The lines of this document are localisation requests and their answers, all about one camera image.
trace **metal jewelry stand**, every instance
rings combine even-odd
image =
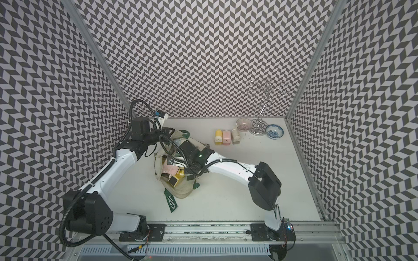
[[[247,83],[247,86],[250,88],[251,96],[255,96],[256,93],[262,92],[262,99],[260,104],[260,112],[258,113],[258,117],[254,120],[252,120],[252,127],[250,129],[250,132],[256,136],[262,136],[265,134],[265,129],[267,127],[267,123],[263,121],[263,116],[265,113],[265,110],[267,108],[267,105],[271,102],[274,95],[279,96],[288,96],[288,91],[283,91],[282,89],[287,86],[287,82],[282,81],[278,84],[277,88],[273,88],[273,85],[271,83],[270,78],[264,78],[263,83],[260,87],[255,88],[254,81],[249,81]]]

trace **blue and white bowl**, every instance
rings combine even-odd
[[[266,127],[265,132],[267,134],[267,137],[270,139],[278,139],[283,136],[285,133],[283,129],[276,125],[276,124],[270,124]]]

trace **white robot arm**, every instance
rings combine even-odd
[[[130,116],[127,134],[115,146],[111,160],[91,181],[82,186],[81,190],[69,191],[64,195],[64,215],[59,228],[59,238],[63,245],[74,247],[94,236],[107,237],[105,233],[108,232],[132,232],[140,229],[138,225],[143,216],[113,213],[106,201],[127,170],[141,158],[148,146],[157,142],[165,150],[164,142],[169,142],[175,147],[187,166],[185,171],[196,176],[205,171],[217,172],[247,186],[253,202],[265,210],[266,226],[273,231],[279,229],[281,217],[277,215],[276,208],[281,182],[266,163],[240,163],[227,159],[208,147],[200,151],[189,141],[184,141],[178,146],[169,138],[173,129],[163,127],[167,118],[165,113],[157,111],[154,116],[155,122],[146,117],[131,119]],[[150,122],[154,125],[153,130],[150,128]],[[169,152],[168,156],[178,161]],[[79,242],[69,242],[65,237],[65,230],[87,233],[90,236]]]

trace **patterned wallpaper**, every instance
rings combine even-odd
[[[335,0],[75,0],[129,100],[175,117],[257,115],[247,81],[287,81],[285,116]]]
[[[0,35],[0,260],[57,259],[60,197],[109,159],[126,111],[58,0],[2,0]]]
[[[355,260],[418,260],[417,10],[349,0],[291,119]]]

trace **pink box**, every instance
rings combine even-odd
[[[230,145],[230,144],[231,144],[231,132],[223,131],[222,132],[222,145]]]

